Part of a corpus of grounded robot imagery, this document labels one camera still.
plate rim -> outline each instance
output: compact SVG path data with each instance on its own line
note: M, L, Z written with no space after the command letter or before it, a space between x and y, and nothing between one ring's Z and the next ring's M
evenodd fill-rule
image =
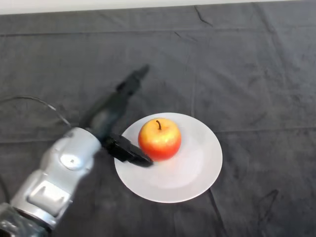
M114 162L114 165L115 165L115 170L118 174L118 177L119 179L123 182L123 184L134 194L136 194L137 196L140 196L146 200L149 200L149 201L154 201L154 202L159 202L159 203L179 203L179 202L184 202L184 201L188 201L188 200L191 200L191 199L194 199L198 196L200 196L201 194L205 193L208 189L210 189L212 187L212 185L215 183L215 181L218 179L219 177L219 174L221 173L221 170L222 170L222 167L223 167L223 150L222 150L222 147L221 147L221 144L217 138L217 136L215 135L215 133L212 131L212 129L210 129L205 123L203 123L202 121L198 120L197 118L195 117L192 117L192 116L189 116L189 115L185 115L185 114L181 114L181 113L174 113L174 112L164 112L164 113L157 113L157 114L152 114L152 115L148 115L148 116L145 116L143 118L140 118L139 120L141 119L145 119L147 117L151 117L151 116L160 116L160 115L163 115L163 114L175 114L175 115L181 115L181 116L186 116L186 117L190 117L192 119L195 119L197 120L198 122L202 123L205 127L207 127L213 134L214 136L216 137L216 140L218 142L218 145L219 145L219 148L220 148L220 169L218 171L218 173L216 174L216 178L214 179L213 182L210 183L209 187L203 189L201 192L198 192L196 195L192 195L188 198L183 198L183 199L179 199L177 201L161 201L161 200L157 200L155 198L148 198L148 197L145 197L143 195L140 195L140 194L137 194L135 193L133 190L131 190L125 183L125 181L121 178L120 174L118 173L118 170L117 170L117 163L119 163L120 161L118 159L115 158L115 162ZM124 136L124 133L131 127L133 126L135 123L137 123L139 120L135 121L134 123L132 123L130 126L128 126L128 128L125 129L125 131L122 133L122 136Z

black cable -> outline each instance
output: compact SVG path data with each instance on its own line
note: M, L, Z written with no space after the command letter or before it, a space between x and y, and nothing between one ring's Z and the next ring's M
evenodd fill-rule
M55 107L53 107L52 105L50 105L49 103L39 99L39 98L36 98L36 97L33 97L33 96L29 96L29 95L15 95L15 96L9 96L9 97L6 97L6 98L3 98L3 99L0 99L0 104L3 104L5 102L9 102L9 101L12 101L12 100L20 100L20 99L25 99L25 100L34 100L34 101L37 101L43 105L45 105L46 107L50 108L51 110L53 110L57 116L60 118L60 120L62 122L64 122L68 127L71 127L71 124L56 110ZM9 194L9 191L8 191L8 188L7 188L7 185L5 184L3 178L1 177L0 175L0 188L2 189L3 191L3 194L4 194L4 198L5 198L5 202L7 203L10 203L10 194Z
M6 97L6 98L3 98L3 99L0 99L0 104L2 103L5 103L5 102L9 102L9 101L12 101L12 100L20 100L20 99L25 99L25 100L34 100L34 101L37 101L37 102L40 102L42 103L43 105L45 105L46 107L50 108L51 110L55 111L55 113L57 114L57 116L60 118L60 120L62 122L64 122L68 127L71 127L70 123L56 110L55 107L53 107L52 105L50 105L49 103L39 99L39 98L36 98L36 97L33 97L33 96L29 96L29 95L15 95L15 96L9 96L9 97Z
M2 188L2 191L3 191L4 201L6 203L10 203L10 199L11 199L10 194L9 194L8 188L7 188L1 175L0 175L0 187Z

white plate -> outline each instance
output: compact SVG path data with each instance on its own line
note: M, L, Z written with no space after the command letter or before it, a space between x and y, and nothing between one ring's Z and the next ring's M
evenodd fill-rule
M178 153L167 161L155 162L149 168L115 159L118 176L135 194L151 201L181 202L204 193L222 168L222 149L215 134L193 117L162 113L138 120L123 136L138 146L141 127L154 118L167 118L177 123L182 139Z

table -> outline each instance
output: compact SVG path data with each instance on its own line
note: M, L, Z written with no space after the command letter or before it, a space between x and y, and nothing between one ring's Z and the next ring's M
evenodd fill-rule
M54 236L315 236L315 11L294 1L0 16L0 97L39 97L75 126L149 63L115 132L177 112L209 126L223 150L211 189L177 204L132 193L100 152ZM1 106L11 195L66 130L35 102Z

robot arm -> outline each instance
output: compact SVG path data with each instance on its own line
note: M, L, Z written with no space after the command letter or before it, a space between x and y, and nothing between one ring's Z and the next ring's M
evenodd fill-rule
M102 147L121 161L145 167L153 164L126 138L110 134L148 69L145 66L129 75L115 93L92 107L79 127L71 129L45 152L40 168L28 177L11 201L20 215L53 230L72 203L80 180L92 169L93 156Z

